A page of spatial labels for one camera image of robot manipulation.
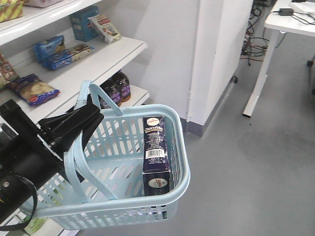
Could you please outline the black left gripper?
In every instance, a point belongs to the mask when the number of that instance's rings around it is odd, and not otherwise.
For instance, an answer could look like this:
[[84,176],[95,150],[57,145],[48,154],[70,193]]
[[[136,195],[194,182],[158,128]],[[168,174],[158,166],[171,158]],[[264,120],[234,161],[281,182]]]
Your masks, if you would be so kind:
[[[63,162],[38,137],[41,134],[40,129],[14,100],[10,99],[0,106],[0,116],[49,164],[54,163],[63,167]],[[64,152],[70,149],[79,134],[83,135],[82,147],[87,145],[103,118],[104,115],[101,114],[100,109],[96,105],[88,103],[69,113],[44,118],[38,123],[47,136],[54,138],[53,151],[64,159]]]

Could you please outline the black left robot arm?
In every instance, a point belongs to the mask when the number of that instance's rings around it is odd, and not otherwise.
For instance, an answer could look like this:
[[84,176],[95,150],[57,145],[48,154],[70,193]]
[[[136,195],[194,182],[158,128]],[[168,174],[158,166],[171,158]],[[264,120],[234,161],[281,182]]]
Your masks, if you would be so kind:
[[12,99],[0,107],[1,117],[17,132],[0,151],[0,221],[4,222],[56,173],[65,176],[64,152],[83,133],[83,143],[103,119],[88,103],[69,113],[41,119],[38,124]]

